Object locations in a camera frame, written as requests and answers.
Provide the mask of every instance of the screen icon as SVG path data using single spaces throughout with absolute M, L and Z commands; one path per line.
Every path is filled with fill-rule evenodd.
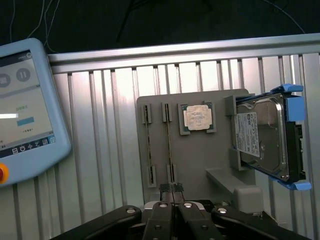
M 8 74 L 0 74 L 0 88 L 6 88 L 10 85 L 11 79 Z
M 56 138 L 54 136 L 50 136 L 49 137 L 49 141 L 51 144 L 55 143 L 56 142 Z

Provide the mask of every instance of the metal ribbed wall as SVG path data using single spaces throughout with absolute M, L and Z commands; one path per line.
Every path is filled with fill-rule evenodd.
M 313 189 L 289 191 L 259 172 L 256 183 L 263 189 L 265 210 L 282 226 L 318 239 L 320 170 L 315 156 L 320 149 L 320 130 L 315 127 L 320 119 L 320 60 L 316 53 L 320 45 L 313 44 L 315 53 L 299 50 L 295 43 L 293 55 L 264 54 L 268 45 L 263 50 L 251 49 L 251 56 L 219 48 L 212 59 L 202 57 L 205 61 L 192 52 L 185 56 L 186 63 L 164 60 L 154 65 L 145 60 L 136 66 L 130 62 L 128 67 L 121 62 L 121 68 L 109 67 L 108 59 L 83 58 L 80 65 L 53 63 L 72 153 L 42 175 L 0 189 L 0 239 L 49 239 L 122 205 L 144 204 L 136 123 L 138 97 L 237 88 L 260 94 L 283 83 L 305 85 L 308 118 L 303 123 L 303 160 Z

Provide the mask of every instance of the pause button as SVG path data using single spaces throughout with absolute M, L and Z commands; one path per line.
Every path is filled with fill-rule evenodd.
M 20 68 L 18 71 L 16 71 L 16 79 L 18 79 L 21 82 L 26 82 L 30 79 L 30 71 L 26 68 Z

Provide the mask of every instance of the bolt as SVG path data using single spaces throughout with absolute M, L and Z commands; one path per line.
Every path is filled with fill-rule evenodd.
M 186 208 L 191 208 L 192 204 L 189 202 L 186 202 L 185 204 L 183 204 L 183 206 L 185 206 Z
M 129 208 L 129 209 L 126 210 L 126 212 L 127 212 L 128 214 L 133 214 L 133 213 L 136 212 L 136 210 L 134 210 L 133 208 Z
M 227 213 L 227 209 L 225 208 L 218 208 L 218 212 L 221 213 L 221 214 L 226 214 Z

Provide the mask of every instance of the tablet screen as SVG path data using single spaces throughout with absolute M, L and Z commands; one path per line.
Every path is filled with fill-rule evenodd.
M 0 158 L 56 141 L 30 51 L 0 58 Z

